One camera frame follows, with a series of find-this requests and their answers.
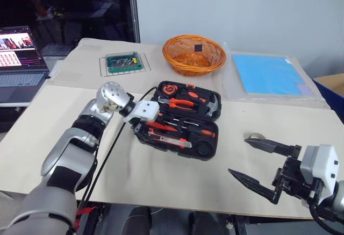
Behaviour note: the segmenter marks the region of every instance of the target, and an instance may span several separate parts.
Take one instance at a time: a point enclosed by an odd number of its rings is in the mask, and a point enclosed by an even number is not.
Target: laptop keyboard
[[[0,87],[36,86],[43,76],[44,73],[0,75]]]

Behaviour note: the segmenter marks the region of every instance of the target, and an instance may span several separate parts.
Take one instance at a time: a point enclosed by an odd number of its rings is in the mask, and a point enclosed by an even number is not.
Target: woven basket
[[[195,45],[202,45],[202,51],[195,52]],[[173,69],[183,76],[206,75],[219,69],[226,62],[226,54],[220,45],[191,34],[166,41],[162,47],[162,54]]]

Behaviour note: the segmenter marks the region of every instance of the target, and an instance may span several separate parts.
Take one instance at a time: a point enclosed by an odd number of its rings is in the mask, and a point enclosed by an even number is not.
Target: pliers
[[[192,108],[186,108],[186,107],[182,107],[179,106],[179,104],[182,105],[187,105],[187,106],[194,106],[194,103],[191,101],[187,101],[186,99],[175,99],[175,98],[171,98],[171,99],[162,99],[162,98],[158,98],[157,99],[158,102],[160,103],[166,103],[168,104],[168,106],[170,108],[178,108],[178,109],[183,109],[183,110],[192,110]]]

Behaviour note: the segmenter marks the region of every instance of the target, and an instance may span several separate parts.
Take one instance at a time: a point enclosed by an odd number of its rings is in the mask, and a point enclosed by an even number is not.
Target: cardboard box
[[[344,73],[313,79],[321,95],[344,123]]]

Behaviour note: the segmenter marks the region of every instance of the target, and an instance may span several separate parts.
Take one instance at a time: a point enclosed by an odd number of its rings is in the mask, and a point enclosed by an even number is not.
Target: green circuit board
[[[143,68],[141,57],[137,52],[130,54],[110,54],[106,55],[107,71],[111,74]]]

